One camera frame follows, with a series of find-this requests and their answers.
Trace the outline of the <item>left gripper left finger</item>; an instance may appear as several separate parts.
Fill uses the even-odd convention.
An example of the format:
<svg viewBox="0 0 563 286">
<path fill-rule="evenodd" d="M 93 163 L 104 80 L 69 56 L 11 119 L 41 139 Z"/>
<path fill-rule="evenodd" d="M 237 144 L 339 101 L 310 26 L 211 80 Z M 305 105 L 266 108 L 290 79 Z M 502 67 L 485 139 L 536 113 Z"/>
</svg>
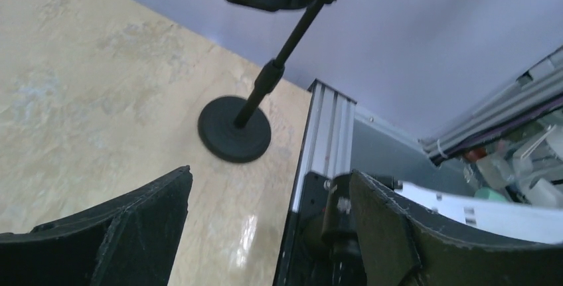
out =
<svg viewBox="0 0 563 286">
<path fill-rule="evenodd" d="M 26 234 L 1 234 L 1 284 L 168 284 L 192 184 L 179 167 Z"/>
</svg>

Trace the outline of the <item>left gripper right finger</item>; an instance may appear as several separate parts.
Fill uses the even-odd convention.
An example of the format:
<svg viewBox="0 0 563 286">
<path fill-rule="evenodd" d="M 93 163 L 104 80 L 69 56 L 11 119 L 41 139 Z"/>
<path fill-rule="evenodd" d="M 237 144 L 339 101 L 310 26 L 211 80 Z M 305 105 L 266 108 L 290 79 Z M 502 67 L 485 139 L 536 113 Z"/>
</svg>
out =
<svg viewBox="0 0 563 286">
<path fill-rule="evenodd" d="M 561 285 L 562 246 L 472 228 L 360 171 L 349 185 L 368 285 Z"/>
</svg>

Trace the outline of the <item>gold mic shock-mount stand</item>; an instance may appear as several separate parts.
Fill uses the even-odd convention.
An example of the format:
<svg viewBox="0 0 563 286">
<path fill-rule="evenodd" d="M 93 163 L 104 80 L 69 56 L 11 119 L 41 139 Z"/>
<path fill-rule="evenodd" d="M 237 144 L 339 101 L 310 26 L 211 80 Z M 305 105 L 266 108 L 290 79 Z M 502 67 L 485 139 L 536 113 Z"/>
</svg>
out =
<svg viewBox="0 0 563 286">
<path fill-rule="evenodd" d="M 281 50 L 262 67 L 247 98 L 216 98 L 205 105 L 199 115 L 199 137 L 214 156 L 229 163 L 249 163 L 266 152 L 272 139 L 270 123 L 259 108 L 261 102 L 280 82 L 288 58 L 321 9 L 336 0 L 226 1 L 267 12 L 300 9 L 304 11 Z"/>
</svg>

